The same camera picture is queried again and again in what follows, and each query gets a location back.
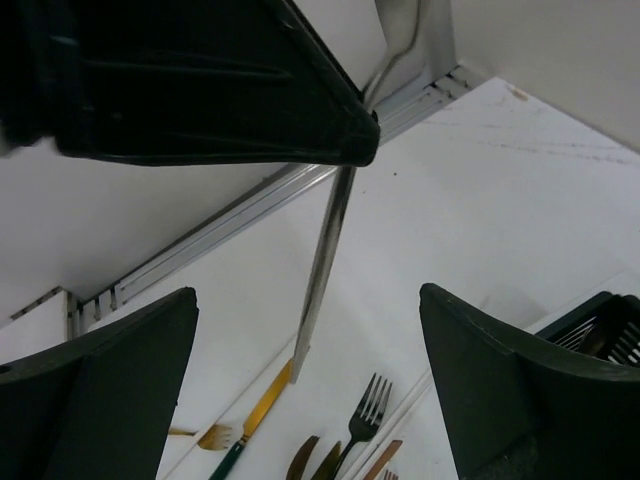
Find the aluminium rail left side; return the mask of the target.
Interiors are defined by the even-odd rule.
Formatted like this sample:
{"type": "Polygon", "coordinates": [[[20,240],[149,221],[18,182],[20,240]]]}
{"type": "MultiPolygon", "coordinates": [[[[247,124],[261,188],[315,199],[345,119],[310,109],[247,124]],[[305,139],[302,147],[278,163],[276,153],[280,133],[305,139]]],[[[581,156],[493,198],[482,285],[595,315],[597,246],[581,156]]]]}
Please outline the aluminium rail left side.
{"type": "MultiPolygon", "coordinates": [[[[482,76],[459,65],[432,82],[427,82],[423,76],[409,82],[378,105],[380,143],[391,141],[484,81],[482,76]]],[[[1,325],[5,327],[16,322],[60,295],[71,303],[73,312],[90,305],[95,309],[95,318],[101,319],[334,173],[335,169],[328,166],[285,166],[158,255],[88,299],[81,300],[57,286],[3,319],[1,325]]]]}

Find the gold fork green handle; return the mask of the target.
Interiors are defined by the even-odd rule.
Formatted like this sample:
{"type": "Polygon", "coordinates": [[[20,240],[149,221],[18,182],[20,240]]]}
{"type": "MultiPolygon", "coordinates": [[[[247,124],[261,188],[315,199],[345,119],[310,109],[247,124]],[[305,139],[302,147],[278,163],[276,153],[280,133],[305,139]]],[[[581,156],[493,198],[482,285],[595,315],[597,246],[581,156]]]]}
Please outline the gold fork green handle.
{"type": "Polygon", "coordinates": [[[201,449],[209,451],[226,450],[230,446],[232,434],[233,428],[222,424],[213,424],[205,433],[176,427],[171,427],[168,431],[169,436],[197,437],[197,445],[201,449]]]}

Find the white chopstick long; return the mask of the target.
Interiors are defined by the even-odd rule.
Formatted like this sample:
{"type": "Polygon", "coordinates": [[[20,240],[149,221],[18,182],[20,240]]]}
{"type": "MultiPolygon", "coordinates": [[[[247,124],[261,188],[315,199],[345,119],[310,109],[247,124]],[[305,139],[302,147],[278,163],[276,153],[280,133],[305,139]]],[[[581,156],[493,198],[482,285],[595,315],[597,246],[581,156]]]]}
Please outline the white chopstick long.
{"type": "Polygon", "coordinates": [[[390,442],[402,431],[419,407],[424,397],[433,389],[434,380],[431,370],[427,370],[414,384],[409,393],[399,403],[381,426],[378,433],[356,457],[354,462],[338,479],[363,479],[368,470],[390,442]]]}

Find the silver spoon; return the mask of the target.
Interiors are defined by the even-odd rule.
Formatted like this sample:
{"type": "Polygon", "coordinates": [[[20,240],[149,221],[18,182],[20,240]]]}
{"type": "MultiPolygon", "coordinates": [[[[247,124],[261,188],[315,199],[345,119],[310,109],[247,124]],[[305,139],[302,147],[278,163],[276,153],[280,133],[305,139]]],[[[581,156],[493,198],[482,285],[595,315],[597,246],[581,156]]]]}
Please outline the silver spoon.
{"type": "Polygon", "coordinates": [[[292,384],[297,382],[309,351],[311,337],[319,317],[335,259],[356,172],[355,167],[340,167],[336,170],[332,183],[303,301],[291,364],[290,382],[292,384]]]}

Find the black utensil container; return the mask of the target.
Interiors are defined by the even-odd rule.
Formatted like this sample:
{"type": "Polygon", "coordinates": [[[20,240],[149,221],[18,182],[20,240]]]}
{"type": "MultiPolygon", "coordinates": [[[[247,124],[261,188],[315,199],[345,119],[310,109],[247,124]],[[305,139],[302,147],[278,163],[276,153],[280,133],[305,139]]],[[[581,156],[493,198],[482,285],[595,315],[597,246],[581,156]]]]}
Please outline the black utensil container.
{"type": "Polygon", "coordinates": [[[599,292],[537,336],[570,351],[638,368],[639,298],[599,292]]]}

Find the gold knife green handle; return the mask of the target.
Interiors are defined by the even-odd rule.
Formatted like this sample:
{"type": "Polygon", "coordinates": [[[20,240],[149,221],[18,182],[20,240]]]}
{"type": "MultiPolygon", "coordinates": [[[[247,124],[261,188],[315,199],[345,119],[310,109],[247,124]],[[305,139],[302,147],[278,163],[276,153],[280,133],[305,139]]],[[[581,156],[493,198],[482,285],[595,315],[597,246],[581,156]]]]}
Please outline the gold knife green handle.
{"type": "Polygon", "coordinates": [[[209,477],[210,480],[225,480],[228,477],[236,462],[244,452],[249,440],[256,432],[264,418],[268,415],[269,411],[274,406],[287,385],[290,383],[292,363],[293,359],[289,359],[287,361],[268,389],[264,392],[260,400],[254,406],[253,410],[243,423],[243,433],[240,439],[229,449],[220,464],[209,477]]]}

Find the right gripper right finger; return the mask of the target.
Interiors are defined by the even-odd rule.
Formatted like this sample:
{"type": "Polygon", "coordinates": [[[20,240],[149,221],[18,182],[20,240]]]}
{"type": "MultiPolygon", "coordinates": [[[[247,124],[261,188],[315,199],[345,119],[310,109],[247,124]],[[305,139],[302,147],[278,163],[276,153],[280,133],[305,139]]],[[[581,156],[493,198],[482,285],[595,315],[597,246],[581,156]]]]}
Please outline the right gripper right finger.
{"type": "Polygon", "coordinates": [[[420,319],[461,479],[635,479],[639,367],[564,349],[428,283],[420,319]]]}

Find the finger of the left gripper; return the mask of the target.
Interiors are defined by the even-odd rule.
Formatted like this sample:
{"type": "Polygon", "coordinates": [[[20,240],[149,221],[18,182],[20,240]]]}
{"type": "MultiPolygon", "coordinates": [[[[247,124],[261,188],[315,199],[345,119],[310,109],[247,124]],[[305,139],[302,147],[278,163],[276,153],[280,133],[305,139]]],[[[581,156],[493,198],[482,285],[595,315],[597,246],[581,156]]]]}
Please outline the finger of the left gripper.
{"type": "Polygon", "coordinates": [[[1,125],[146,167],[364,167],[381,135],[291,1],[5,1],[1,125]]]}

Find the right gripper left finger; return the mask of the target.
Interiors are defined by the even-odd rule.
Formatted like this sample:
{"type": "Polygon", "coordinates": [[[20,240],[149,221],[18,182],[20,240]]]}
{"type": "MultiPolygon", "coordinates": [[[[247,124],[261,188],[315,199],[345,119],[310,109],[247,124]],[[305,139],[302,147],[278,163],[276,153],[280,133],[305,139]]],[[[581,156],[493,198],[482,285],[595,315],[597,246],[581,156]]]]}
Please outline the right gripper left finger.
{"type": "Polygon", "coordinates": [[[2,365],[2,478],[155,478],[198,317],[183,287],[2,365]]]}

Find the copper chopstick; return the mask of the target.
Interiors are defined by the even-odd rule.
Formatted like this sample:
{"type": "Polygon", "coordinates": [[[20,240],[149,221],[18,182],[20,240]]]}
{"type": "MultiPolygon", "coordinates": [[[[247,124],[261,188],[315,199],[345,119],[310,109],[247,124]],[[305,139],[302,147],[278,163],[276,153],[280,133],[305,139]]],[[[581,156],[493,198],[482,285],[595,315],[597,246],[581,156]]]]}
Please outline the copper chopstick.
{"type": "Polygon", "coordinates": [[[375,480],[378,478],[380,473],[387,467],[390,460],[397,453],[397,451],[402,446],[403,441],[399,439],[392,440],[389,445],[385,448],[385,450],[380,454],[380,456],[376,459],[371,468],[367,471],[364,476],[364,480],[375,480]]]}

